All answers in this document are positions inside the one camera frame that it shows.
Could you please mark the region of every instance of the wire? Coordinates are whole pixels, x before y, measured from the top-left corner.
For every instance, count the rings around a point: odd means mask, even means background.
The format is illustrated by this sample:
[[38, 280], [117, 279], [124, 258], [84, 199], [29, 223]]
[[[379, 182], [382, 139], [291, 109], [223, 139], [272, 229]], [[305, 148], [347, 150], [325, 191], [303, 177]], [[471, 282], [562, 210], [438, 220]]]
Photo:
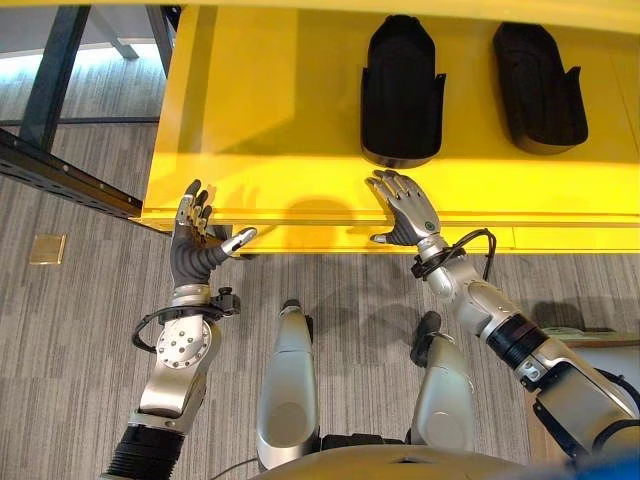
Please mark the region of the wire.
[[638, 393], [638, 390], [636, 390], [633, 385], [627, 382], [622, 375], [614, 375], [611, 372], [600, 370], [599, 368], [596, 368], [596, 370], [611, 383], [615, 383], [616, 385], [624, 389], [636, 404], [636, 408], [638, 409], [638, 411], [640, 411], [640, 393]]
[[481, 236], [487, 237], [487, 240], [489, 242], [489, 248], [486, 255], [487, 261], [484, 264], [484, 272], [482, 273], [483, 280], [487, 280], [489, 278], [489, 273], [491, 272], [491, 266], [493, 265], [493, 258], [496, 254], [496, 246], [498, 244], [496, 236], [487, 228], [481, 228], [479, 230], [474, 230], [467, 233], [456, 243], [454, 243], [450, 247], [445, 248], [444, 250], [442, 250], [442, 252], [440, 252], [439, 255], [432, 257], [432, 259], [429, 259], [426, 263], [422, 263], [422, 260], [419, 256], [416, 257], [417, 263], [413, 266], [411, 271], [416, 276], [416, 278], [422, 277], [423, 280], [426, 280], [429, 275], [442, 267], [449, 260], [454, 257], [463, 255], [465, 252], [462, 247], [464, 247], [474, 238], [478, 238]]
[[234, 470], [234, 469], [236, 469], [238, 467], [241, 467], [242, 465], [247, 465], [249, 463], [253, 463], [253, 462], [257, 462], [257, 461], [258, 461], [258, 457], [253, 457], [253, 458], [250, 458], [249, 460], [244, 460], [244, 461], [242, 461], [240, 463], [236, 463], [235, 465], [231, 465], [229, 468], [226, 468], [225, 470], [221, 471], [215, 477], [211, 477], [209, 480], [218, 480], [218, 478], [222, 477], [223, 475], [226, 475], [231, 470]]
[[456, 243], [454, 243], [451, 246], [451, 250], [442, 259], [442, 262], [440, 264], [442, 265], [447, 261], [449, 261], [451, 257], [453, 257], [457, 252], [459, 252], [462, 249], [462, 247], [464, 247], [467, 243], [469, 243], [474, 238], [478, 238], [481, 236], [486, 236], [487, 241], [489, 242], [487, 255], [485, 255], [487, 258], [487, 261], [484, 264], [484, 272], [482, 273], [482, 279], [488, 280], [489, 273], [491, 272], [491, 266], [493, 264], [493, 258], [496, 254], [496, 247], [498, 245], [498, 240], [496, 239], [496, 236], [493, 233], [491, 233], [491, 231], [488, 228], [481, 228], [481, 229], [474, 230], [472, 232], [467, 233], [464, 237], [462, 237], [460, 240], [458, 240]]
[[179, 307], [165, 307], [160, 310], [156, 310], [155, 312], [145, 315], [142, 317], [142, 320], [138, 322], [136, 327], [133, 330], [133, 335], [131, 335], [131, 343], [136, 348], [140, 350], [144, 350], [149, 353], [156, 353], [156, 347], [153, 345], [149, 345], [142, 338], [140, 338], [140, 332], [144, 330], [144, 328], [149, 325], [149, 323], [154, 319], [158, 318], [158, 323], [160, 325], [164, 325], [165, 322], [169, 320], [176, 319], [180, 316], [188, 316], [194, 314], [208, 314], [209, 317], [214, 319], [219, 319], [224, 315], [224, 312], [219, 307], [215, 305], [198, 305], [198, 306], [179, 306]]

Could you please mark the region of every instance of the metal frame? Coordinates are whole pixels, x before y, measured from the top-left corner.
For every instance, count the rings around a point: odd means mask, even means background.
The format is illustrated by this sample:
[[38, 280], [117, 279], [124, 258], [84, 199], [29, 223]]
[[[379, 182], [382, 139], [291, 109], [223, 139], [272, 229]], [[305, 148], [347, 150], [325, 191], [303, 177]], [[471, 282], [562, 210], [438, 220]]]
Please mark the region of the metal frame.
[[169, 65], [173, 54], [173, 38], [169, 28], [169, 20], [166, 15], [166, 7], [160, 5], [147, 5], [147, 16], [151, 24], [151, 31], [156, 40], [160, 61], [164, 68], [164, 74], [169, 76]]
[[97, 6], [94, 6], [91, 9], [89, 20], [91, 20], [93, 26], [96, 27], [98, 31], [109, 40], [111, 46], [115, 48], [120, 55], [122, 55], [122, 58], [126, 58], [127, 60], [135, 60], [136, 58], [139, 58], [138, 54], [131, 47], [131, 45], [124, 45], [120, 42], [118, 35], [113, 30], [113, 28], [111, 28], [111, 25], [109, 25], [107, 19], [104, 18], [99, 12]]
[[[142, 201], [107, 182], [74, 167], [50, 153], [58, 124], [86, 123], [154, 123], [158, 117], [91, 117], [60, 119], [67, 86], [73, 70], [80, 40], [89, 18], [91, 7], [72, 6], [59, 7], [56, 13], [49, 38], [44, 49], [42, 61], [27, 101], [22, 120], [5, 120], [0, 126], [20, 126], [18, 136], [0, 128], [0, 174], [22, 182], [33, 188], [43, 190], [77, 204], [92, 208], [113, 217], [130, 219], [142, 213]], [[166, 36], [154, 35], [158, 42], [163, 67], [168, 72], [171, 60], [166, 57], [166, 48], [171, 48], [169, 22], [177, 25], [180, 15], [179, 7], [150, 7], [154, 21], [164, 24]], [[100, 15], [92, 15], [94, 23], [100, 23]], [[106, 23], [113, 35], [117, 37]], [[118, 51], [125, 56], [130, 54], [126, 48]]]
[[20, 138], [50, 152], [91, 7], [60, 7], [24, 111]]

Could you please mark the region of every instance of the yellow surface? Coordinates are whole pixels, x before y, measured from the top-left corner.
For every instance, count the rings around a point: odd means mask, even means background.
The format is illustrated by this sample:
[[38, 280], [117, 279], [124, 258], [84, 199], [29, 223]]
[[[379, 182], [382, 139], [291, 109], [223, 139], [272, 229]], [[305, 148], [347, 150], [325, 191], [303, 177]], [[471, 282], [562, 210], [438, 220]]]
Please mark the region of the yellow surface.
[[[166, 0], [0, 0], [0, 7], [166, 3]], [[407, 13], [640, 33], [638, 0], [193, 0], [188, 3]]]
[[[272, 229], [257, 249], [379, 251], [360, 233], [389, 219], [364, 183], [375, 166], [360, 153], [359, 96], [383, 19], [186, 8], [141, 222], [169, 230], [184, 186], [199, 177], [214, 190], [216, 222], [291, 225]], [[589, 139], [541, 157], [508, 137], [491, 44], [498, 23], [421, 21], [437, 46], [436, 70], [447, 73], [443, 144], [407, 173], [443, 224], [461, 233], [509, 227], [511, 251], [640, 250], [638, 37], [548, 28], [565, 68], [582, 67]], [[573, 240], [556, 239], [559, 232]]]

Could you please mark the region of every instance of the robotic arm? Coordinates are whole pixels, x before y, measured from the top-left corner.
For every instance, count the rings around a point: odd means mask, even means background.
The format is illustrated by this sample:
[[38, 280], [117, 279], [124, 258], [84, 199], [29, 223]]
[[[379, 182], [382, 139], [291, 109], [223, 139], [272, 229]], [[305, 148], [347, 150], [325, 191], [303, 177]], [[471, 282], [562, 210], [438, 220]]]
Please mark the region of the robotic arm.
[[[417, 246], [414, 275], [451, 304], [456, 320], [487, 343], [527, 390], [537, 392], [536, 416], [560, 447], [572, 457], [637, 449], [640, 421], [610, 381], [617, 377], [605, 378], [562, 342], [545, 335], [486, 281], [488, 269], [484, 278], [478, 274], [462, 249], [464, 242], [449, 247], [440, 236], [434, 208], [412, 179], [391, 170], [375, 175], [367, 181], [388, 204], [395, 224], [391, 232], [372, 240]], [[495, 237], [487, 230], [480, 232], [495, 248]]]
[[[211, 298], [211, 271], [246, 245], [257, 233], [248, 228], [222, 244], [206, 235], [211, 207], [204, 207], [207, 191], [196, 196], [194, 181], [178, 207], [171, 240], [174, 292], [171, 306], [145, 317], [133, 343], [156, 354], [153, 373], [129, 418], [113, 460], [101, 479], [168, 479], [178, 461], [184, 436], [191, 430], [204, 398], [209, 365], [220, 346], [215, 321], [239, 312], [230, 288]], [[155, 347], [140, 339], [140, 331], [154, 318], [164, 326]]]

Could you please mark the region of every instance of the black cable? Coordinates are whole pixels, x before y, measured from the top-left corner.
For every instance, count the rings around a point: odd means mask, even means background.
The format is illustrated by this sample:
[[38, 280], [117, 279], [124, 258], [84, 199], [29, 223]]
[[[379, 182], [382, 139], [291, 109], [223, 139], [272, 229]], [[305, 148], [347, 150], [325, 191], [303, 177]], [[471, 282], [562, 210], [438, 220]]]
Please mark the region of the black cable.
[[598, 373], [600, 373], [604, 378], [609, 380], [611, 383], [615, 383], [620, 388], [624, 389], [624, 391], [626, 391], [629, 394], [631, 399], [636, 404], [636, 408], [638, 409], [638, 412], [640, 412], [640, 393], [638, 393], [638, 390], [636, 390], [633, 385], [627, 382], [622, 375], [614, 375], [611, 372], [607, 372], [606, 370], [600, 370], [599, 368], [596, 368], [596, 370], [598, 371]]
[[200, 305], [200, 306], [177, 306], [177, 307], [165, 307], [160, 310], [156, 310], [155, 312], [145, 315], [140, 322], [136, 325], [133, 330], [133, 335], [131, 335], [131, 343], [133, 343], [134, 347], [139, 348], [140, 350], [144, 350], [149, 353], [156, 353], [156, 347], [149, 345], [142, 338], [140, 338], [140, 332], [144, 330], [144, 328], [153, 320], [154, 318], [158, 318], [158, 323], [160, 325], [164, 325], [165, 322], [169, 320], [174, 320], [178, 317], [187, 317], [189, 315], [195, 315], [198, 313], [205, 314], [209, 318], [213, 318], [217, 320], [224, 315], [222, 309], [214, 306], [214, 305]]
[[445, 248], [440, 252], [440, 254], [434, 255], [427, 262], [422, 263], [420, 256], [416, 257], [416, 264], [411, 269], [416, 278], [422, 277], [424, 280], [427, 279], [429, 275], [435, 272], [437, 269], [445, 265], [449, 260], [454, 257], [464, 255], [465, 251], [462, 247], [464, 247], [467, 243], [469, 243], [474, 238], [478, 238], [481, 236], [486, 236], [487, 241], [489, 242], [489, 247], [487, 251], [487, 261], [484, 265], [484, 272], [482, 273], [483, 280], [487, 280], [489, 278], [489, 273], [491, 272], [491, 267], [493, 265], [493, 258], [496, 254], [496, 247], [498, 244], [498, 240], [496, 236], [489, 231], [488, 228], [481, 228], [478, 230], [474, 230], [472, 232], [467, 233], [456, 243], [451, 245], [450, 247]]
[[211, 477], [209, 480], [218, 480], [218, 478], [222, 477], [223, 475], [229, 473], [231, 470], [234, 470], [238, 467], [241, 467], [242, 465], [247, 465], [249, 463], [253, 463], [253, 462], [257, 462], [258, 461], [258, 457], [253, 457], [250, 458], [249, 460], [244, 460], [240, 463], [236, 463], [235, 465], [231, 465], [229, 468], [224, 469], [223, 471], [221, 471], [219, 474], [217, 474], [215, 477]]
[[[633, 399], [634, 403], [636, 404], [636, 408], [640, 412], [640, 393], [638, 393], [638, 390], [636, 390], [636, 388], [633, 385], [627, 382], [622, 375], [614, 375], [611, 372], [608, 372], [606, 370], [601, 370], [599, 368], [596, 368], [596, 370], [598, 371], [598, 373], [600, 373], [604, 378], [609, 380], [611, 383], [614, 383], [618, 385], [620, 388], [624, 389], [629, 394], [629, 396]], [[616, 422], [613, 422], [611, 425], [609, 425], [607, 428], [602, 430], [596, 436], [595, 440], [593, 441], [593, 450], [595, 451], [601, 450], [605, 442], [609, 440], [614, 434], [622, 430], [623, 428], [639, 427], [639, 426], [640, 426], [640, 420], [637, 418], [632, 420], [618, 420]]]

